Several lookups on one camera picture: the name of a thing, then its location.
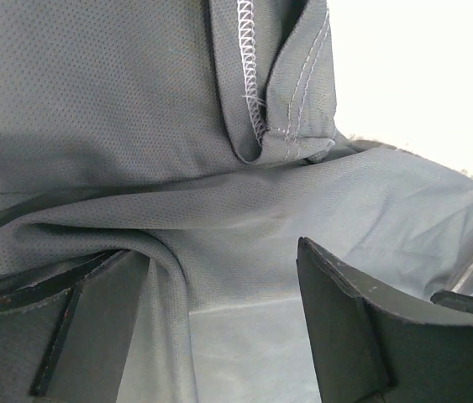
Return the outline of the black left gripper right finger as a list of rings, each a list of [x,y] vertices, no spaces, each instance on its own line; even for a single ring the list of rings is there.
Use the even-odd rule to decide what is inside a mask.
[[[405,294],[301,238],[297,274],[324,402],[473,402],[473,296]]]

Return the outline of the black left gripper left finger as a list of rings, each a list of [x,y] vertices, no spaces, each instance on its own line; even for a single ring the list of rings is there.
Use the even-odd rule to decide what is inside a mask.
[[[0,402],[114,402],[149,260],[107,251],[0,280]]]

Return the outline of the dark grey t shirt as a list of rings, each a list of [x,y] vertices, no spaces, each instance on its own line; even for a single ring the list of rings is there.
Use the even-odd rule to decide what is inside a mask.
[[[318,402],[297,245],[427,300],[473,180],[336,128],[325,1],[0,1],[0,280],[149,266],[114,402]]]

